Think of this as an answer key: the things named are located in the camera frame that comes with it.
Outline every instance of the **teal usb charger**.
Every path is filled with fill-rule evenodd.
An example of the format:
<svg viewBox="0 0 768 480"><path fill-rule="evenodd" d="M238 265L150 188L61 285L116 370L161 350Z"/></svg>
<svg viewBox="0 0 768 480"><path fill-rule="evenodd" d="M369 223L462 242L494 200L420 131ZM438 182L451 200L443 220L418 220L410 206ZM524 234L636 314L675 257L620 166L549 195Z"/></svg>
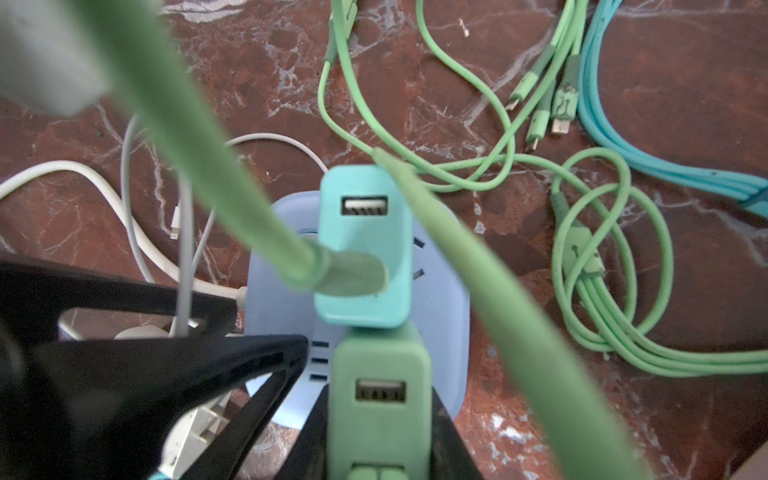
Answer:
<svg viewBox="0 0 768 480"><path fill-rule="evenodd" d="M375 165L334 167L320 184L318 241L332 250L375 255L389 275L374 295L315 294L315 309L328 323L396 328L411 309L413 216L394 180Z"/></svg>

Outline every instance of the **usb port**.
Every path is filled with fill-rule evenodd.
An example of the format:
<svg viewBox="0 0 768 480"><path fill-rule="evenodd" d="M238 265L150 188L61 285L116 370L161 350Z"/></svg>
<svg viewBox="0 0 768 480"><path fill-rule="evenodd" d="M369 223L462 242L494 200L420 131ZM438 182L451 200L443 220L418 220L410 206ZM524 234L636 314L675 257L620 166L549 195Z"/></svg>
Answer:
<svg viewBox="0 0 768 480"><path fill-rule="evenodd" d="M384 216L387 214L386 197L342 197L342 215Z"/></svg>
<svg viewBox="0 0 768 480"><path fill-rule="evenodd" d="M373 402L406 402L406 383L391 380L358 380L355 398Z"/></svg>

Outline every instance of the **green usb charger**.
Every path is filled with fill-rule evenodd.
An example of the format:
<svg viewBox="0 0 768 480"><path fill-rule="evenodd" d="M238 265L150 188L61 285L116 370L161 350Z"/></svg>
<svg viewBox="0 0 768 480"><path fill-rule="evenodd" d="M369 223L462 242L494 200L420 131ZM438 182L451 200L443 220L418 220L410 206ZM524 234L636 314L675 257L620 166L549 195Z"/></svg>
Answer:
<svg viewBox="0 0 768 480"><path fill-rule="evenodd" d="M387 269L381 292L363 296L315 294L328 323L395 328L411 309L413 215L394 180L375 165L334 167L320 184L318 241L335 251L378 257Z"/></svg>
<svg viewBox="0 0 768 480"><path fill-rule="evenodd" d="M432 362L413 322L352 328L331 359L329 480L427 480Z"/></svg>

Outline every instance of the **blue cable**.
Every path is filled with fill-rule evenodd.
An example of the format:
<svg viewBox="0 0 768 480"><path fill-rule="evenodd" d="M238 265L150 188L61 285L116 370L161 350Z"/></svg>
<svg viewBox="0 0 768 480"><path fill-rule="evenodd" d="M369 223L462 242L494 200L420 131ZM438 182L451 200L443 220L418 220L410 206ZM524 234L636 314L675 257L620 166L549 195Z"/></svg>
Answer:
<svg viewBox="0 0 768 480"><path fill-rule="evenodd" d="M581 49L578 117L596 142L615 150L644 174L737 200L742 208L768 218L768 180L727 170L685 167L647 154L611 126L600 103L598 68L603 37L622 0L600 0Z"/></svg>

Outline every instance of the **marble floor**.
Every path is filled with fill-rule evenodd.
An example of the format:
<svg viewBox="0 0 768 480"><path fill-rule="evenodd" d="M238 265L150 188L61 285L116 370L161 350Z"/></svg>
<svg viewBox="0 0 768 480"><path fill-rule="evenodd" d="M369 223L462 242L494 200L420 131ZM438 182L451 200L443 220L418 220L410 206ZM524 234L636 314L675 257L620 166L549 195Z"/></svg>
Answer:
<svg viewBox="0 0 768 480"><path fill-rule="evenodd" d="M161 21L232 136L288 134L328 166L368 161L337 138L317 110L328 1L166 3ZM560 0L426 3L435 40L501 98L541 51L562 8ZM488 152L501 127L487 102L428 53L415 26L414 2L360 0L359 7L353 61L380 121L430 160ZM608 117L631 143L658 157L768 176L766 31L768 5L761 0L627 0L608 30L602 55L600 86ZM353 108L338 67L331 74L328 105L343 127L379 144ZM108 98L72 119L36 115L7 101L0 101L0 110L1 179L33 164L67 159L84 162L119 185L127 116ZM537 153L562 162L591 145L575 128L567 137L545 139ZM289 146L252 143L240 152L274 200L319 185L320 170ZM178 198L174 172L148 143L135 147L132 164L137 221L166 256L175 258L177 245L169 239ZM599 162L579 173L590 185L615 178ZM661 208L674 240L674 290L650 338L698 351L768 346L766 221L714 196L642 174L633 180ZM554 219L546 201L548 181L536 170L520 169L489 192L443 199L562 326L549 269ZM205 216L197 210L200 229ZM653 292L659 252L650 221L629 207L621 226L634 249L641 292ZM76 174L49 175L4 200L0 248L141 278L118 219ZM245 285L249 255L215 227L198 276ZM606 261L609 286L620 289L617 261L610 256ZM653 300L641 294L640 313ZM108 338L127 326L165 320L89 312L69 321L86 336ZM768 439L765 376L665 379L640 372L614 354L576 350L658 478L728 478ZM234 402L241 405L244 396L240 392ZM505 380L497 350L476 318L467 394L456 425L486 478L560 478L536 415ZM295 437L296 432L271 425L240 477L269 478Z"/></svg>

